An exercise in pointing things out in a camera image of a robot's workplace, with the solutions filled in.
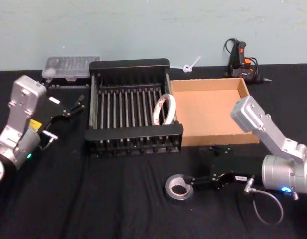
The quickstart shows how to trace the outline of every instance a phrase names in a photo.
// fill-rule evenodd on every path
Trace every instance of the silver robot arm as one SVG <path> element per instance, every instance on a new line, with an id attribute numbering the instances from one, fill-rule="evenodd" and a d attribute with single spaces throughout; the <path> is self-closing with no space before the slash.
<path id="1" fill-rule="evenodd" d="M 267 189 L 307 194 L 307 147 L 286 138 L 252 96 L 242 98 L 231 112 L 244 132 L 257 135 L 272 155 L 262 164 L 262 181 Z"/>
<path id="2" fill-rule="evenodd" d="M 0 135 L 0 191 L 6 178 L 13 176 L 27 156 L 40 144 L 40 137 L 29 127 L 31 116 L 42 104 L 47 89 L 28 76 L 14 82 L 7 125 Z"/>

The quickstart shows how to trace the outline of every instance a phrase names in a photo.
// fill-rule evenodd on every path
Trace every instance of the white tape roll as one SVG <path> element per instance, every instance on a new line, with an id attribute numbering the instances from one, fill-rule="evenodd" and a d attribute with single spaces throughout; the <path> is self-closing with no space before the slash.
<path id="1" fill-rule="evenodd" d="M 160 99 L 158 100 L 154 111 L 153 111 L 153 123 L 154 125 L 160 125 L 160 120 L 159 120 L 159 116 L 160 116 L 160 111 L 162 109 L 162 106 L 164 104 L 164 102 L 168 100 L 169 101 L 169 110 L 168 110 L 168 115 L 164 120 L 163 124 L 171 124 L 175 115 L 175 98 L 173 95 L 170 94 L 164 94 L 160 97 Z"/>

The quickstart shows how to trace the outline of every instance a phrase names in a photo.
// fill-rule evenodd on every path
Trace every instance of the blue indicator light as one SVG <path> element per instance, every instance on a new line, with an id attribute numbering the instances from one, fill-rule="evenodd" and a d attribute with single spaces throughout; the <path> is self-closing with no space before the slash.
<path id="1" fill-rule="evenodd" d="M 283 187 L 283 188 L 281 188 L 281 191 L 286 192 L 286 193 L 290 193 L 291 189 L 288 188 L 288 187 Z"/>

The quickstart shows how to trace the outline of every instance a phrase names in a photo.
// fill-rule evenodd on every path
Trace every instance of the silver duct tape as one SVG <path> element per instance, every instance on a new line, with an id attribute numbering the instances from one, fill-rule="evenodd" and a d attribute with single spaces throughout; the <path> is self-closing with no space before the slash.
<path id="1" fill-rule="evenodd" d="M 174 191 L 175 186 L 181 186 L 185 190 L 184 193 L 177 193 Z M 183 174 L 175 174 L 168 178 L 165 183 L 166 196 L 174 203 L 187 202 L 192 194 L 193 187 L 190 184 L 186 184 L 183 179 Z"/>

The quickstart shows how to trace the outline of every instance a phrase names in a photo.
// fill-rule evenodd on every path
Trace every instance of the black dish rack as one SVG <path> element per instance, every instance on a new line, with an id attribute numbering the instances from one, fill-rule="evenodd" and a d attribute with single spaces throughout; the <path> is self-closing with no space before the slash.
<path id="1" fill-rule="evenodd" d="M 124 155 L 181 150 L 183 127 L 153 125 L 154 107 L 171 94 L 167 59 L 96 61 L 89 65 L 91 98 L 85 139 L 92 154 Z M 168 110 L 160 113 L 163 122 Z"/>

